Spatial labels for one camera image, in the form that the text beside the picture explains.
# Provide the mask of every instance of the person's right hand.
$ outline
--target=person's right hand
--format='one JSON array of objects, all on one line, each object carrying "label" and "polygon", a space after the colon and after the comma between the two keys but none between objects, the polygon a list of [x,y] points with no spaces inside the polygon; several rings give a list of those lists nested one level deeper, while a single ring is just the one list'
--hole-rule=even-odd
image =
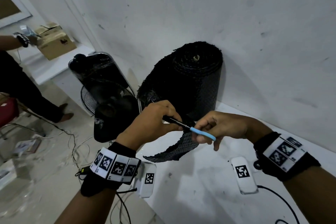
[{"label": "person's right hand", "polygon": [[[255,143],[261,137],[272,132],[269,127],[254,118],[217,111],[208,112],[194,127],[216,137],[213,146],[215,151],[218,151],[219,145],[225,136],[246,138]],[[201,144],[212,144],[210,138],[196,135],[195,133],[192,134],[192,139]]]}]

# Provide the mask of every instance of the blue scissors handle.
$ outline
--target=blue scissors handle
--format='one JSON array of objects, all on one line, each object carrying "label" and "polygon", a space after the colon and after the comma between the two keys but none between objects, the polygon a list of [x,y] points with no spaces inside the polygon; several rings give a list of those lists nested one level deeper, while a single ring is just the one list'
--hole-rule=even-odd
[{"label": "blue scissors handle", "polygon": [[213,135],[207,133],[207,132],[204,132],[204,131],[200,131],[194,127],[191,127],[190,128],[190,131],[198,134],[198,135],[202,135],[202,136],[206,136],[206,137],[209,137],[212,141],[216,141],[216,137],[214,137]]}]

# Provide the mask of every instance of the black pants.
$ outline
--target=black pants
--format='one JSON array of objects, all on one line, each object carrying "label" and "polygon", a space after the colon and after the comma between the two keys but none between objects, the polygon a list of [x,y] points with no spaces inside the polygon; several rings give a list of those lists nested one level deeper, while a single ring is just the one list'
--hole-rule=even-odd
[{"label": "black pants", "polygon": [[6,74],[0,78],[0,92],[10,94],[37,115],[55,123],[59,122],[63,116],[61,109],[42,96],[40,90],[9,54],[0,52],[0,56],[3,65],[0,68],[6,67]]}]

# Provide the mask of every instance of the white countertop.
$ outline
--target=white countertop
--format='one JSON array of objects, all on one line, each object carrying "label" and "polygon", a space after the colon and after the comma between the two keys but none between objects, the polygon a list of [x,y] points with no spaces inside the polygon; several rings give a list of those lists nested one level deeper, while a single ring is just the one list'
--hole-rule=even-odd
[{"label": "white countertop", "polygon": [[68,63],[78,54],[88,56],[95,50],[85,45],[76,43],[77,48],[73,51],[63,54],[53,60],[48,60],[36,47],[29,46],[19,50],[21,61],[27,66],[37,84],[41,85],[49,79],[55,77],[59,73],[68,68]]},{"label": "white countertop", "polygon": [[[246,115],[223,103],[217,102],[216,110]],[[322,167],[336,175],[336,153],[326,150],[302,138],[267,124],[279,133],[286,133],[305,145]],[[158,140],[145,144],[137,158],[153,156],[175,144],[182,132],[171,132]],[[244,139],[225,137],[219,151],[203,144],[182,156],[179,161],[156,163],[157,173],[153,195],[145,201],[166,224],[260,224],[275,223],[283,219],[296,223],[292,212],[277,196],[265,189],[259,193],[242,195],[233,173],[230,159],[244,156],[250,164],[256,160],[253,145]],[[283,184],[274,177],[256,171],[258,185],[273,189],[292,206],[301,224],[308,224]]]}]

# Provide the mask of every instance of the black fabric roll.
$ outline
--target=black fabric roll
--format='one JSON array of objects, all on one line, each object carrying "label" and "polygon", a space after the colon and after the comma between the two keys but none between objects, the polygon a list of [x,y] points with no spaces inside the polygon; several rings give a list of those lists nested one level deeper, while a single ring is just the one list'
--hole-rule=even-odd
[{"label": "black fabric roll", "polygon": [[[215,109],[222,64],[222,52],[216,46],[200,41],[185,44],[154,66],[140,86],[138,98],[144,107],[169,100],[183,122],[193,126],[193,121]],[[190,134],[185,131],[165,152],[144,158],[152,162],[179,160],[198,146]]]}]

